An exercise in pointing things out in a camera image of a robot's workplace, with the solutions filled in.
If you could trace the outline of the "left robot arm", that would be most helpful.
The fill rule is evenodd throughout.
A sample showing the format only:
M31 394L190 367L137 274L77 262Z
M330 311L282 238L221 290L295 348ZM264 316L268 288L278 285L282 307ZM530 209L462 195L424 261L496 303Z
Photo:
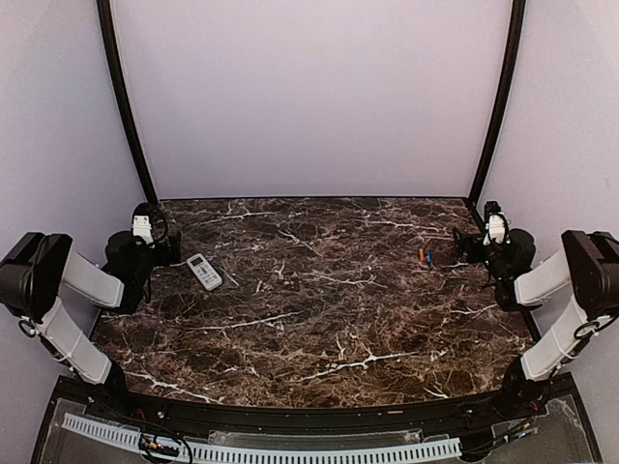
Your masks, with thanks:
M95 346L77 312L136 313L150 297L152 272L179 263L180 238L149 241L121 231L108 239L105 258L95 264L67 234L28 232L1 260L1 304L56 361L85 383L104 387L98 397L104 411L129 421L136 401L123 390L124 372Z

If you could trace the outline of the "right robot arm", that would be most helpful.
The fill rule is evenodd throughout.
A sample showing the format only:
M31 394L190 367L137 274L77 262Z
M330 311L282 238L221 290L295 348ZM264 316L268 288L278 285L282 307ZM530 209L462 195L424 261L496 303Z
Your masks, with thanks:
M453 238L458 257L486 267L501 309L554 311L541 338L509 367L507 388L494 396L494 412L512 420L531 402L526 385L548 380L618 319L618 239L608 232L567 230L555 252L535 265L535 240L522 229L494 236L456 228Z

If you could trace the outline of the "white remote control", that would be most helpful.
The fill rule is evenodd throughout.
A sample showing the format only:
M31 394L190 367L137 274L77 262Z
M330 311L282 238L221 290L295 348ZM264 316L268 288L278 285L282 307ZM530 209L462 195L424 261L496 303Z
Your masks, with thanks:
M213 291L222 286L222 278L202 253L197 253L187 259L194 276L207 291Z

